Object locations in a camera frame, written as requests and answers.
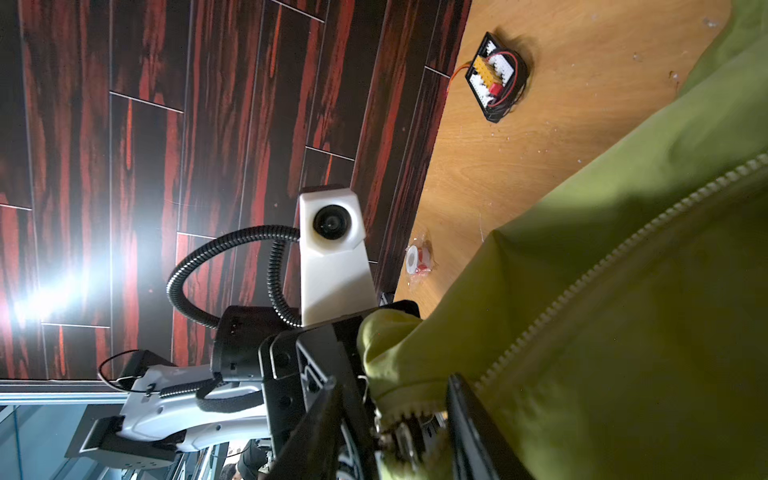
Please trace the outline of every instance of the camera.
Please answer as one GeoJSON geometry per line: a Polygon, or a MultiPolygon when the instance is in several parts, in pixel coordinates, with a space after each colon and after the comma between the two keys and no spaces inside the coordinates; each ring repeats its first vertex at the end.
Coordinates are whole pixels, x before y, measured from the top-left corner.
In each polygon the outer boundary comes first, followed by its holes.
{"type": "Polygon", "coordinates": [[[313,228],[322,238],[338,240],[349,230],[351,223],[352,218],[346,208],[339,205],[326,205],[315,215],[313,228]]]}

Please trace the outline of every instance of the black strap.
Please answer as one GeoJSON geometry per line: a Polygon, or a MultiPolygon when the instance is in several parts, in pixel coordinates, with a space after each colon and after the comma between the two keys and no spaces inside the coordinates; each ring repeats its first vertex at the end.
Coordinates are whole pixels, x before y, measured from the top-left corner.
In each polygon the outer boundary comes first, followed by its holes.
{"type": "Polygon", "coordinates": [[[215,388],[225,384],[226,382],[221,380],[221,374],[216,373],[207,384],[201,386],[197,390],[195,399],[197,400],[197,406],[200,410],[203,412],[214,413],[235,413],[242,412],[245,409],[250,409],[264,403],[264,395],[261,393],[261,390],[226,399],[205,398],[209,393],[213,392],[215,388]]]}

